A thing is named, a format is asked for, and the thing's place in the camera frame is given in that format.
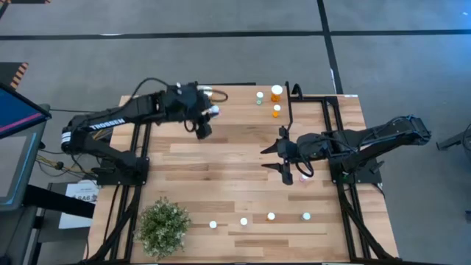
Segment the monitor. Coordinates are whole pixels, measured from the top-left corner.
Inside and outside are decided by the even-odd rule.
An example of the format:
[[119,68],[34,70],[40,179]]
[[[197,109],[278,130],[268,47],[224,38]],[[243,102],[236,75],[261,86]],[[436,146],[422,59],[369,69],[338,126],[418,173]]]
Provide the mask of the monitor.
[[0,82],[0,139],[51,118],[51,114]]

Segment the black robotic arm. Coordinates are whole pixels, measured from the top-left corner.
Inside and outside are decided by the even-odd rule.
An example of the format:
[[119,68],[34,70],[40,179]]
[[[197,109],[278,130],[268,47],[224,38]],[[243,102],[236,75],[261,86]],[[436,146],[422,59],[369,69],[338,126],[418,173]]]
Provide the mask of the black robotic arm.
[[[311,161],[328,159],[337,163],[336,176],[348,176],[362,170],[366,165],[368,170],[377,170],[381,164],[371,165],[372,160],[385,152],[402,145],[426,144],[431,134],[414,116],[401,116],[387,123],[361,131],[340,130],[323,132],[322,134],[308,133],[301,135],[296,143],[289,140],[289,132],[285,127],[280,128],[281,139],[263,150],[262,154],[276,152],[283,159],[281,163],[263,164],[262,166],[278,170],[286,185],[293,184],[290,164],[295,164],[300,172],[307,177],[314,175]],[[307,172],[301,169],[304,164]]]
[[149,159],[137,158],[131,151],[120,152],[93,139],[91,132],[127,123],[185,122],[187,128],[189,122],[192,128],[187,131],[204,139],[212,133],[208,122],[219,114],[219,108],[211,104],[205,92],[196,83],[167,85],[165,91],[131,98],[121,107],[75,116],[63,128],[61,149],[70,155],[88,153],[106,158],[101,168],[93,169],[99,185],[142,185],[147,179]]

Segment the wooden tabletop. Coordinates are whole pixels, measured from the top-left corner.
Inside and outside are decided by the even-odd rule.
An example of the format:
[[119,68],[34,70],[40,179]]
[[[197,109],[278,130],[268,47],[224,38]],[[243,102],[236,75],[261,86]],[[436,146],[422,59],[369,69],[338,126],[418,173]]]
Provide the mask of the wooden tabletop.
[[[215,103],[219,106],[220,115],[212,120],[211,125],[287,125],[289,124],[288,94],[283,86],[279,102],[272,102],[271,85],[247,86],[213,86],[213,89],[224,91],[229,96],[226,102]],[[263,93],[261,105],[257,105],[257,92]],[[273,107],[281,106],[280,115],[272,116]]]
[[[233,90],[218,88],[228,92]],[[153,125],[149,144],[151,168],[148,182],[142,189],[140,211],[160,197],[168,197],[170,201],[187,208],[192,220],[185,237],[185,251],[176,252],[159,263],[349,260],[339,199],[336,187],[330,180],[327,161],[316,161],[314,177],[304,183],[299,181],[300,173],[291,167],[294,184],[290,186],[282,183],[279,173],[260,166],[262,163],[280,162],[276,154],[260,154],[278,138],[279,126],[267,123],[255,125],[250,120],[263,115],[266,115],[267,121],[272,118],[271,113],[255,115],[261,110],[253,103],[256,101],[255,93],[267,88],[238,88],[250,97],[251,103],[246,103],[247,109],[244,110],[250,115],[239,120],[239,125],[224,124],[224,115],[234,117],[237,115],[232,111],[239,110],[237,107],[231,108],[228,101],[224,104],[226,110],[221,106],[222,116],[218,122],[211,121],[213,134],[203,141],[187,133],[182,124]],[[359,99],[338,98],[344,128],[364,129]],[[271,102],[265,101],[263,104],[270,105]],[[293,141],[299,135],[325,130],[320,104],[293,103],[292,107]],[[111,146],[120,150],[129,149],[131,138],[132,125],[116,127]],[[365,225],[386,251],[397,255],[383,196],[372,185],[360,184],[357,187]],[[99,192],[89,235],[91,253],[96,252],[103,241],[114,188],[105,187]],[[114,226],[116,212],[117,206],[113,211],[111,227]],[[267,220],[268,212],[276,214],[274,221]],[[311,220],[301,220],[304,212],[311,214]],[[249,222],[246,227],[239,223],[243,217]],[[212,220],[218,222],[215,230],[208,225]],[[361,256],[355,225],[353,231],[356,252]],[[120,240],[119,258],[124,255],[126,235],[127,228]],[[154,258],[146,257],[142,244],[135,242],[131,263],[152,262],[155,262]]]

